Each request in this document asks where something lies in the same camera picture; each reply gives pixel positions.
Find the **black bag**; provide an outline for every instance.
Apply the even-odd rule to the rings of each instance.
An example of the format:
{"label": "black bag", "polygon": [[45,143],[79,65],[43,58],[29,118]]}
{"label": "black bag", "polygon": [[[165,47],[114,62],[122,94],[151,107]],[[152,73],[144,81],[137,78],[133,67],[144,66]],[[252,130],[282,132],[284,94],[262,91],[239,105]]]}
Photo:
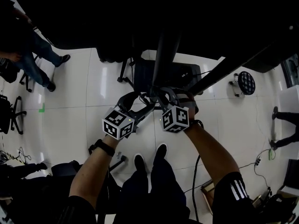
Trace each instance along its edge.
{"label": "black bag", "polygon": [[0,58],[0,76],[2,76],[8,83],[12,83],[17,79],[19,68],[5,58]]}

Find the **black and white cube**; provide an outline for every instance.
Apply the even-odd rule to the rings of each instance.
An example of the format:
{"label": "black and white cube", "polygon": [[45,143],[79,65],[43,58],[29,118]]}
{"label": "black and white cube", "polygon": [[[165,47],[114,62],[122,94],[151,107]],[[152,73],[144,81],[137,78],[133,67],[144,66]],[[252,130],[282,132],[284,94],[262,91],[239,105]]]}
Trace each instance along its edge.
{"label": "black and white cube", "polygon": [[173,106],[160,119],[164,131],[178,133],[189,127],[188,108]]}
{"label": "black and white cube", "polygon": [[132,133],[134,127],[134,119],[110,108],[102,119],[103,131],[113,138],[120,140],[121,138]]}

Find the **tile floor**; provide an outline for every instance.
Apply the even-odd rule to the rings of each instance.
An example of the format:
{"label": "tile floor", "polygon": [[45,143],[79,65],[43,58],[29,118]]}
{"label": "tile floor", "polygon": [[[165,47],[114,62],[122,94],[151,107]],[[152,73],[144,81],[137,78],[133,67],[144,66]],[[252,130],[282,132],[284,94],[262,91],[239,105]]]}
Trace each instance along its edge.
{"label": "tile floor", "polygon": [[[38,84],[33,92],[26,92],[18,82],[8,84],[0,80],[1,93],[8,96],[14,103],[17,96],[23,99],[24,134],[9,131],[2,135],[2,145],[5,151],[17,155],[17,149],[22,146],[25,154],[32,157],[32,162],[44,161],[49,167],[61,162],[77,160],[83,163],[88,157],[88,147],[104,133],[101,118],[109,107],[113,107],[118,99],[132,91],[129,84],[116,81],[121,70],[121,63],[100,62],[95,49],[58,50],[58,54],[71,54],[71,59],[54,70],[54,66],[41,59],[38,65],[49,75],[54,76],[57,85],[55,92],[50,93]],[[155,59],[155,51],[145,51],[143,58]],[[194,63],[202,71],[213,69],[219,61],[202,57],[176,54],[175,62]],[[248,69],[239,68],[236,72]],[[281,124],[271,120],[273,106],[277,105],[277,94],[286,89],[285,79],[280,66],[265,74],[249,70],[256,81],[256,92],[251,96],[236,98],[228,85],[233,79],[230,74],[216,83],[203,95],[196,96],[199,107],[197,118],[202,120],[205,129],[213,135],[236,159],[239,166],[255,161],[256,155],[269,148],[268,139],[274,133],[280,137]],[[131,70],[126,70],[131,78]],[[137,100],[134,110],[144,105]],[[117,182],[122,185],[134,172],[133,156],[142,153],[148,169],[151,170],[156,147],[161,142],[169,146],[167,159],[172,165],[177,181],[183,190],[192,187],[194,165],[197,152],[184,133],[170,134],[162,132],[158,122],[160,111],[149,115],[140,125],[136,134],[124,139],[117,147],[129,158],[126,165],[121,165],[114,171]],[[279,151],[275,160],[269,161],[263,153],[261,164],[256,171],[263,174],[273,193],[282,185],[287,160],[280,159]],[[254,174],[253,167],[241,169],[247,192],[251,198],[263,193],[266,186],[263,178]],[[39,172],[32,175],[45,175]],[[196,185],[200,185],[210,177],[199,163]],[[200,189],[196,189],[199,218],[203,223],[212,223],[212,216],[204,202]],[[191,218],[195,219],[191,192],[186,193],[187,205],[191,210]]]}

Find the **standing person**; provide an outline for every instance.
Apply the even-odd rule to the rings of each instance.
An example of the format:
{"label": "standing person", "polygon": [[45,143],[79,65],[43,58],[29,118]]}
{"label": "standing person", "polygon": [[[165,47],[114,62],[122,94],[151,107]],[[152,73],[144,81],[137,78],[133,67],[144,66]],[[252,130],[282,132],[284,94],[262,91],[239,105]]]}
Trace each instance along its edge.
{"label": "standing person", "polygon": [[[191,121],[194,115],[195,108],[189,108]],[[197,123],[191,122],[185,134],[196,147],[215,185],[213,223],[259,223],[233,157]],[[96,223],[98,195],[118,143],[119,141],[111,136],[97,141],[97,148],[73,179],[68,204],[58,221],[59,224]],[[151,173],[150,194],[143,158],[140,154],[135,155],[137,171],[123,184],[115,224],[194,223],[189,220],[190,210],[186,207],[186,197],[165,159],[166,154],[167,146],[161,144],[157,149]]]}
{"label": "standing person", "polygon": [[291,113],[291,112],[278,112],[278,107],[275,106],[272,113],[272,119],[275,118],[286,120],[296,126],[295,134],[291,137],[284,138],[277,142],[273,140],[270,141],[271,148],[276,150],[279,147],[287,146],[290,143],[298,142],[299,141],[299,113]]}
{"label": "standing person", "polygon": [[57,55],[51,45],[33,31],[32,21],[15,8],[11,0],[0,0],[0,16],[0,58],[11,60],[33,80],[53,92],[55,84],[37,66],[32,52],[52,62],[55,67],[67,62],[71,56]]}

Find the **sneaker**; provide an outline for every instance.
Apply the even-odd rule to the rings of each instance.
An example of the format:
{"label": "sneaker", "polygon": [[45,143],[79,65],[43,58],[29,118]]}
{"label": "sneaker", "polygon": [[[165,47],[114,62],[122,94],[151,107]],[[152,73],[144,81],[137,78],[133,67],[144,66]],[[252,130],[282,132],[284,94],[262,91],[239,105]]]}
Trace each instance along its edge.
{"label": "sneaker", "polygon": [[47,89],[50,92],[53,92],[56,89],[56,85],[53,82],[50,82],[49,85],[47,86]]}
{"label": "sneaker", "polygon": [[48,168],[47,165],[44,164],[43,162],[38,163],[36,166],[38,170],[46,170]]}
{"label": "sneaker", "polygon": [[141,154],[135,154],[134,164],[135,164],[137,171],[146,172],[145,165],[144,165],[144,158]]}
{"label": "sneaker", "polygon": [[277,113],[278,113],[278,107],[275,106],[274,109],[273,109],[273,113],[272,113],[272,119],[273,120],[275,120]]}
{"label": "sneaker", "polygon": [[156,156],[164,158],[166,154],[167,154],[167,145],[165,143],[162,143],[157,148]]}
{"label": "sneaker", "polygon": [[70,55],[65,55],[65,56],[63,56],[63,57],[62,57],[62,60],[61,60],[61,63],[60,63],[59,65],[56,65],[56,67],[61,66],[61,64],[67,62],[70,58],[71,58]]}
{"label": "sneaker", "polygon": [[273,140],[270,141],[270,146],[274,151],[277,149],[275,142]]}

